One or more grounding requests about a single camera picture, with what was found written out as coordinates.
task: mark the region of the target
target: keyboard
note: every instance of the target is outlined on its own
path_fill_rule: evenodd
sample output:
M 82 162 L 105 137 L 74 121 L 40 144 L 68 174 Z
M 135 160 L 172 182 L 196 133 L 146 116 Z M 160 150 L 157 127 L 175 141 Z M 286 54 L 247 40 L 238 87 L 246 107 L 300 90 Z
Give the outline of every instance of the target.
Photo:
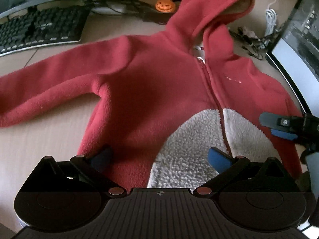
M 36 47 L 79 42 L 89 13 L 88 7 L 71 6 L 14 17 L 0 25 L 0 56 Z

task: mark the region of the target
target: white cable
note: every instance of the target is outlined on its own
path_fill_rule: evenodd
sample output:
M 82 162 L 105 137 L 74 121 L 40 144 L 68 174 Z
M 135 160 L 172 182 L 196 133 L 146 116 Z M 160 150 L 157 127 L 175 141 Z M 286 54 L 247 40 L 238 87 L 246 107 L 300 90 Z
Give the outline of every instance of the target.
M 273 4 L 275 4 L 278 0 L 274 0 L 272 3 L 270 3 L 266 10 L 266 31 L 265 36 L 271 35 L 274 33 L 274 28 L 277 21 L 277 14 L 276 12 L 270 8 Z

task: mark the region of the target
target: jacket's right sleeve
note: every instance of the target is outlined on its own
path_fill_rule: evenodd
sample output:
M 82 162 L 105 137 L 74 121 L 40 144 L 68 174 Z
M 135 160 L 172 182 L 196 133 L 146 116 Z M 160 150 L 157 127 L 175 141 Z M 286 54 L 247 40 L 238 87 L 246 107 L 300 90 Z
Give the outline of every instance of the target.
M 0 77 L 0 127 L 29 120 L 100 87 L 134 56 L 132 37 L 78 46 Z

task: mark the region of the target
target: red hoodie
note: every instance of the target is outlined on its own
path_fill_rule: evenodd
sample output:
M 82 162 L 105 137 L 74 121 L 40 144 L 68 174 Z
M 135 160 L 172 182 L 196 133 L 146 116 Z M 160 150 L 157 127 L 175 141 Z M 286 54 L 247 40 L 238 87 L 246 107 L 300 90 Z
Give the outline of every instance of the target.
M 264 161 L 279 153 L 300 172 L 292 142 L 258 122 L 262 112 L 300 115 L 278 81 L 233 53 L 223 13 L 238 0 L 183 0 L 166 30 L 85 44 L 0 78 L 0 126 L 27 121 L 86 93 L 101 99 L 78 154 L 114 149 L 106 175 L 131 187 L 195 188 L 216 175 L 210 146 Z M 206 62 L 193 56 L 204 30 Z

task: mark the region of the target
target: orange pumpkin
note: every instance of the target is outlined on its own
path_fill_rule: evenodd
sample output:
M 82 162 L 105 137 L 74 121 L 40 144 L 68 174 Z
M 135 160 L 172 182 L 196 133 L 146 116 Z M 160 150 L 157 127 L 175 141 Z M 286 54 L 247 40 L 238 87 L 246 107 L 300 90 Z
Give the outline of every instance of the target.
M 176 5 L 172 0 L 157 0 L 155 8 L 160 12 L 172 13 L 175 11 Z

